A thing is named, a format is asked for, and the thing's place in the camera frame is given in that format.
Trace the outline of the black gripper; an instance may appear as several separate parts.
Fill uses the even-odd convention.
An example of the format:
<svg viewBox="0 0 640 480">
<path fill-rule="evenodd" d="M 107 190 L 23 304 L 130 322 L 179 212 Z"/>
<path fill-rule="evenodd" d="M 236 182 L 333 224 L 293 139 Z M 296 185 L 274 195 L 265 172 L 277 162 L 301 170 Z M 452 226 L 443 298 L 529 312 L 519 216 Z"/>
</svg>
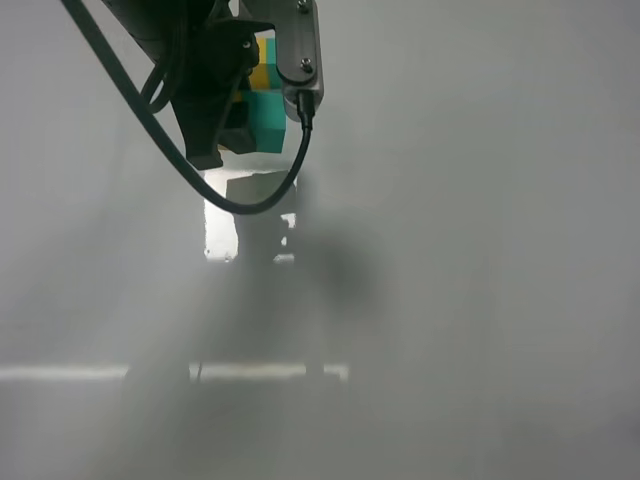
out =
<svg viewBox="0 0 640 480">
<path fill-rule="evenodd" d="M 273 1 L 106 1 L 104 6 L 153 63 L 141 89 L 120 61 L 104 61 L 126 101 L 162 108 L 171 102 L 194 168 L 221 168 L 219 147 L 255 152 L 249 104 L 237 90 L 252 90 L 248 75 L 258 64 L 257 38 L 273 30 Z"/>
</svg>

